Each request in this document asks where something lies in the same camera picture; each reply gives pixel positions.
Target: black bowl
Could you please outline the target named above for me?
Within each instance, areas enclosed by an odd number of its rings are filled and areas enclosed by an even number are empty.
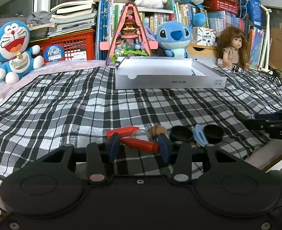
[[[192,139],[193,139],[193,132],[185,126],[177,125],[177,126],[173,126],[170,129],[170,140],[172,142],[181,141],[181,142],[191,143]]]
[[[224,136],[223,129],[215,124],[205,125],[203,132],[209,144],[218,144]]]

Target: brown ball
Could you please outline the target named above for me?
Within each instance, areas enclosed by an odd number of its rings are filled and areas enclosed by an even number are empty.
[[[151,127],[148,132],[152,137],[157,137],[160,133],[167,134],[167,129],[161,125],[155,125]]]

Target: white label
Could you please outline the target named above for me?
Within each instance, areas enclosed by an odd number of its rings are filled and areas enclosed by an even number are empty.
[[[51,60],[57,60],[57,59],[61,59],[61,55],[60,54],[57,54],[57,55],[52,55],[52,56],[49,56],[48,57],[48,61],[51,61]]]
[[[71,53],[71,56],[72,56],[72,60],[87,60],[86,51]]]

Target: red plastic basket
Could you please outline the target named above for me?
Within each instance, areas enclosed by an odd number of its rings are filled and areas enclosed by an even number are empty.
[[[207,11],[224,10],[234,15],[238,15],[239,3],[234,0],[204,0],[204,6],[209,7]]]
[[[73,58],[72,53],[86,51],[87,60],[94,60],[95,52],[95,30],[78,32],[70,35],[61,35],[48,39],[33,41],[29,46],[39,45],[41,47],[40,55],[43,55],[42,48],[50,45],[63,44],[64,56],[66,60]]]

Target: black and white checkered cloth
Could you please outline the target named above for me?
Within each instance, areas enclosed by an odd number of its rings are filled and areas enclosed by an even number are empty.
[[[225,131],[219,146],[245,159],[269,138],[247,130],[234,111],[248,115],[280,110],[282,90],[256,71],[217,70],[228,78],[223,90],[115,90],[114,69],[109,67],[39,76],[0,107],[0,176],[65,143],[86,147],[104,140],[106,130],[128,125],[170,129],[215,123]],[[201,175],[201,163],[193,163],[192,169],[195,178]],[[112,172],[169,174],[172,167],[159,154],[122,146]]]

